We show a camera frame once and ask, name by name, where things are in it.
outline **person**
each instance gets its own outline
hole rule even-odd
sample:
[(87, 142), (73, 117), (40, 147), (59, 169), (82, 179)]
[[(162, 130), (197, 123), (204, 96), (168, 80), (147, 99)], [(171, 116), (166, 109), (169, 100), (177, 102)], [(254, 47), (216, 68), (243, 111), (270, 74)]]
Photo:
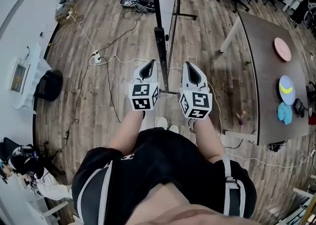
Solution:
[[(74, 207), (84, 224), (257, 224), (223, 215), (227, 154), (209, 117), (196, 120), (194, 145), (177, 126), (167, 130), (165, 118), (139, 133), (144, 115), (128, 112), (106, 147), (87, 152), (72, 185)], [(243, 217), (250, 218), (254, 184), (237, 162), (225, 161), (244, 186)], [(231, 201), (238, 212), (240, 202)]]
[(71, 186), (59, 184), (55, 177), (35, 158), (13, 155), (7, 162), (0, 162), (0, 174), (4, 179), (16, 174), (28, 182), (35, 180), (41, 195), (49, 199), (72, 199)]
[(296, 24), (301, 24), (304, 19), (306, 12), (312, 7), (316, 6), (316, 0), (302, 0), (298, 7), (295, 9), (292, 15), (290, 15), (291, 21), (295, 22)]

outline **sneaker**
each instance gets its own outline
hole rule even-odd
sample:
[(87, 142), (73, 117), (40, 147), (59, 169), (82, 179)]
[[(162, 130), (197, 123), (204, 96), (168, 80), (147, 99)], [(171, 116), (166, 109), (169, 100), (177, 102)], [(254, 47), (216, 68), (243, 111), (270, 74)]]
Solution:
[(169, 131), (172, 131), (176, 134), (179, 133), (179, 128), (176, 126), (176, 125), (172, 125), (170, 128), (169, 128)]
[(166, 118), (160, 118), (157, 122), (157, 128), (163, 128), (167, 130), (168, 128), (168, 122)]

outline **dark wooden table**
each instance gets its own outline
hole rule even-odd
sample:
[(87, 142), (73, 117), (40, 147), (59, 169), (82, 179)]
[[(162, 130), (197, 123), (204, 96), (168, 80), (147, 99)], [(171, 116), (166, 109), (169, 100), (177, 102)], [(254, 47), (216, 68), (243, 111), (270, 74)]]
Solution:
[[(308, 134), (308, 116), (297, 116), (291, 106), (292, 123), (285, 125), (277, 118), (277, 107), (282, 102), (277, 88), (281, 76), (288, 76), (295, 87), (296, 98), (307, 106), (306, 80), (300, 57), (288, 30), (267, 20), (239, 12), (239, 17), (225, 39), (220, 51), (224, 52), (237, 30), (243, 28), (247, 37), (257, 94), (257, 135), (226, 131), (225, 135), (254, 140), (257, 144), (269, 144), (294, 139)], [(289, 46), (292, 59), (282, 60), (274, 48), (274, 39), (281, 38)]]

